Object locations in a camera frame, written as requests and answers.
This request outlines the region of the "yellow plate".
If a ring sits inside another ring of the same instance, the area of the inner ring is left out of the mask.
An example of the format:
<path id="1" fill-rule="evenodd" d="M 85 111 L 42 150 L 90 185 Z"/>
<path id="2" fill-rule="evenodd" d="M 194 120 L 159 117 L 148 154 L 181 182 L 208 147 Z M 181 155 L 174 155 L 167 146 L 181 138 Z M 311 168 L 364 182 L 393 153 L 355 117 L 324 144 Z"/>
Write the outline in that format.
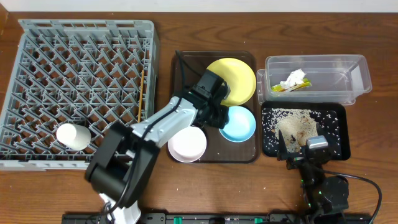
<path id="1" fill-rule="evenodd" d="M 229 86 L 229 94 L 221 101 L 222 105 L 243 105 L 256 90 L 255 74 L 252 68 L 242 60 L 221 58 L 212 62 L 206 69 L 220 76 Z"/>

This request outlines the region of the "light blue bowl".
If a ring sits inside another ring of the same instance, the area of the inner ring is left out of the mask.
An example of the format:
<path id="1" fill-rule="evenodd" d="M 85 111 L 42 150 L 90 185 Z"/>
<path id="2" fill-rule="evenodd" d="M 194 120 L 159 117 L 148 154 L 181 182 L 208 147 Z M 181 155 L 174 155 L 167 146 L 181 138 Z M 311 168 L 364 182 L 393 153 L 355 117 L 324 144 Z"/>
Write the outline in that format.
<path id="1" fill-rule="evenodd" d="M 220 134 L 231 142 L 244 142 L 252 137 L 256 130 L 256 120 L 250 110 L 243 106 L 231 106 L 228 122 L 219 129 Z"/>

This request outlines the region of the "white paper napkin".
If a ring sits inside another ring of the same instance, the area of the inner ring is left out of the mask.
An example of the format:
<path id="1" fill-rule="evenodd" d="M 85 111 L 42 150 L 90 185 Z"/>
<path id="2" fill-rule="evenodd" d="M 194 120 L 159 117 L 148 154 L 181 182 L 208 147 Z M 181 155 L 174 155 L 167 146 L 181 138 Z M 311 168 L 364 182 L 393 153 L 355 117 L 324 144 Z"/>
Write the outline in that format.
<path id="1" fill-rule="evenodd" d="M 280 84 L 283 87 L 292 87 L 294 85 L 298 85 L 303 83 L 303 79 L 305 78 L 306 73 L 302 71 L 302 69 L 295 70 L 290 73 L 286 81 L 281 81 Z"/>

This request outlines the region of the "white cup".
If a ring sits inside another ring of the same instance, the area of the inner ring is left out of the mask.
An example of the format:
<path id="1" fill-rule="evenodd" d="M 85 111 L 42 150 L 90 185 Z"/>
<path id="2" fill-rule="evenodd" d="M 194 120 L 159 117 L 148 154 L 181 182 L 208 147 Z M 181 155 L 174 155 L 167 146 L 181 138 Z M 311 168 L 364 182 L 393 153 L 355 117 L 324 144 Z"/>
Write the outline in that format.
<path id="1" fill-rule="evenodd" d="M 91 142 L 90 130 L 77 124 L 62 124 L 56 131 L 56 137 L 74 151 L 84 150 Z"/>

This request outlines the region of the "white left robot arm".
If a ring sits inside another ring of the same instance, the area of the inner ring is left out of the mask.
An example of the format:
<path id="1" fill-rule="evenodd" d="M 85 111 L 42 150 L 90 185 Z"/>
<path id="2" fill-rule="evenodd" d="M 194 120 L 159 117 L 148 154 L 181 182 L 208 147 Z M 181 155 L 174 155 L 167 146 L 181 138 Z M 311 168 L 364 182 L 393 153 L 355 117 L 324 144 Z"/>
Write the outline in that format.
<path id="1" fill-rule="evenodd" d="M 143 193 L 160 148 L 179 131 L 193 124 L 223 128 L 228 107 L 222 101 L 231 85 L 206 70 L 190 88 L 183 87 L 169 103 L 140 123 L 111 125 L 85 171 L 85 179 L 105 200 L 103 211 L 87 223 L 136 223 L 141 215 L 137 201 Z"/>

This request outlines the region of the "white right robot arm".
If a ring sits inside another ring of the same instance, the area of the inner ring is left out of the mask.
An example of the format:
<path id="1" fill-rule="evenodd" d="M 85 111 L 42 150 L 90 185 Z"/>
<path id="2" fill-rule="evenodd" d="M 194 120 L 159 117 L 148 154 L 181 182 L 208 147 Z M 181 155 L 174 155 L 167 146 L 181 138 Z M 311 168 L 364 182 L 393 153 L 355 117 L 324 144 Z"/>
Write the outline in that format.
<path id="1" fill-rule="evenodd" d="M 318 135 L 308 138 L 298 152 L 287 150 L 282 131 L 279 131 L 277 160 L 285 161 L 288 170 L 300 172 L 303 196 L 308 204 L 301 215 L 305 223 L 315 223 L 325 215 L 338 215 L 348 208 L 348 181 L 337 175 L 325 175 L 322 165 L 332 160 L 333 150 L 319 124 L 316 129 Z"/>

